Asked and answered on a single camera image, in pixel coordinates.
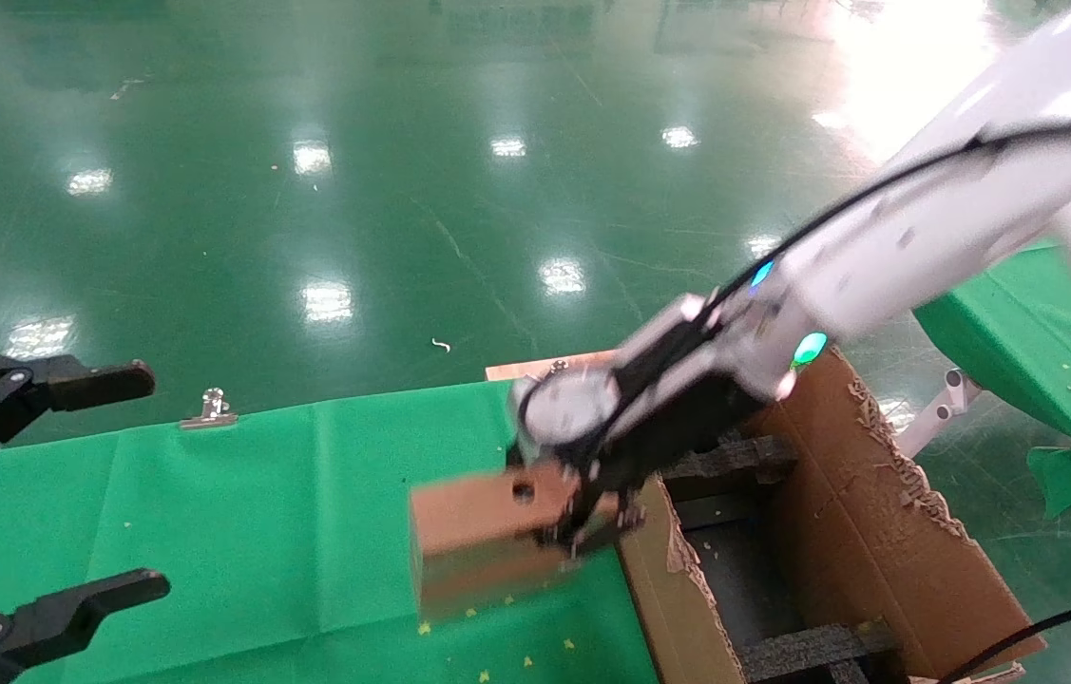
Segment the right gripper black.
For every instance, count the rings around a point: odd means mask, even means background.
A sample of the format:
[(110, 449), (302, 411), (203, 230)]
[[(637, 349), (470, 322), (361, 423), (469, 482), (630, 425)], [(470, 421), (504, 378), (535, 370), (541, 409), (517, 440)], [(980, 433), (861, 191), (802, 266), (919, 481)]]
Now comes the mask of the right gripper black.
[[(769, 394), (752, 392), (735, 369), (712, 353), (642, 353), (619, 363), (584, 365), (588, 397), (602, 396), (600, 428), (586, 439), (534, 442), (514, 439), (507, 468), (552, 465), (583, 474), (584, 485), (642, 485), (654, 472), (690, 453), (716, 446), (720, 437), (769, 406)], [(590, 556), (609, 548), (644, 525), (636, 495), (601, 495), (590, 514), (536, 528), (541, 548), (563, 556)]]

